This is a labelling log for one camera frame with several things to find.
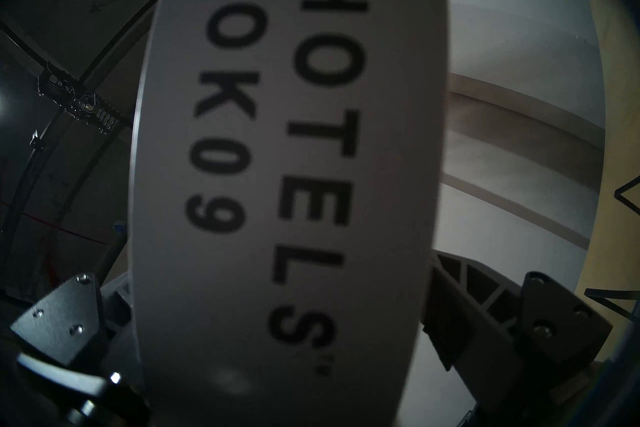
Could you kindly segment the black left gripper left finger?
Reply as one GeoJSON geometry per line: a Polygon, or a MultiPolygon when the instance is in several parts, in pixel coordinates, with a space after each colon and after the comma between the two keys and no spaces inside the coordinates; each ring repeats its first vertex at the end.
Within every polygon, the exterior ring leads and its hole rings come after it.
{"type": "Polygon", "coordinates": [[[128,274],[99,287],[93,273],[72,276],[10,326],[25,353],[90,375],[117,372],[144,391],[128,274]]]}

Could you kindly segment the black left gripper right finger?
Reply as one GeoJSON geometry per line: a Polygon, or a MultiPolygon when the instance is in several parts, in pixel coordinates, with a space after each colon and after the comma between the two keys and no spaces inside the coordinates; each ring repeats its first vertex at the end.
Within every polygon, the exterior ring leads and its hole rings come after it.
{"type": "Polygon", "coordinates": [[[552,277],[517,284],[441,251],[428,259],[422,311],[445,369],[475,400],[458,426],[556,426],[590,387],[612,325],[552,277]]]}

